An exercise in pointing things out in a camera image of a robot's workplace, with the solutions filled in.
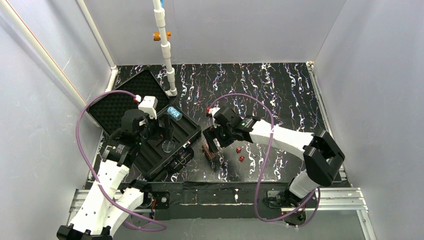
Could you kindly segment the clear round dealer button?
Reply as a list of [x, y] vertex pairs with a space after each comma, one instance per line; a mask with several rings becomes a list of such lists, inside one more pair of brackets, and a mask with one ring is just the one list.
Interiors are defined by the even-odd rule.
[[171, 153], [175, 149], [175, 146], [176, 144], [173, 140], [164, 140], [161, 145], [165, 153]]

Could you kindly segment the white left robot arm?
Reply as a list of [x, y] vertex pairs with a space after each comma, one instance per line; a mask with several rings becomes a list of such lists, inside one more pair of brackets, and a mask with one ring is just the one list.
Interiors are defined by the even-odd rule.
[[110, 135], [95, 181], [82, 206], [68, 225], [57, 231], [59, 240], [111, 240], [117, 229], [144, 200], [144, 184], [128, 186], [122, 196], [114, 197], [128, 174], [141, 147], [163, 134], [156, 110], [130, 109], [121, 118], [121, 126]]

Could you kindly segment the blue poker chip stack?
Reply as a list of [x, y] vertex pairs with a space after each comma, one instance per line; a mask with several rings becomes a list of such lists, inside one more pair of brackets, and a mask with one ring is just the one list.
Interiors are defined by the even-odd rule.
[[173, 106], [167, 108], [167, 113], [176, 121], [180, 121], [183, 117], [183, 114]]

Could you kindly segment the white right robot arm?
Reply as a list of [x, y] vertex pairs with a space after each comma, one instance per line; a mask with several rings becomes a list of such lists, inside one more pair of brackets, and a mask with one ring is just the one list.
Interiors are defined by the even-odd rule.
[[212, 125], [203, 131], [208, 149], [217, 153], [235, 141], [267, 144], [284, 150], [304, 162], [305, 170], [288, 187], [288, 194], [304, 198], [315, 188], [333, 184], [345, 154], [326, 130], [317, 133], [290, 130], [269, 123], [257, 116], [241, 117], [229, 107], [213, 107], [206, 111]]

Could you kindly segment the brown poker chip stack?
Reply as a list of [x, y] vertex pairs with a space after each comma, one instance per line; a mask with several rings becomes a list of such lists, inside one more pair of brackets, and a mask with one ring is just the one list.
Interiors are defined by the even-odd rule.
[[202, 152], [203, 152], [205, 158], [208, 161], [212, 162], [212, 161], [215, 161], [216, 160], [216, 154], [210, 151], [209, 146], [208, 146], [207, 143], [204, 143], [201, 146], [201, 148], [202, 148]]

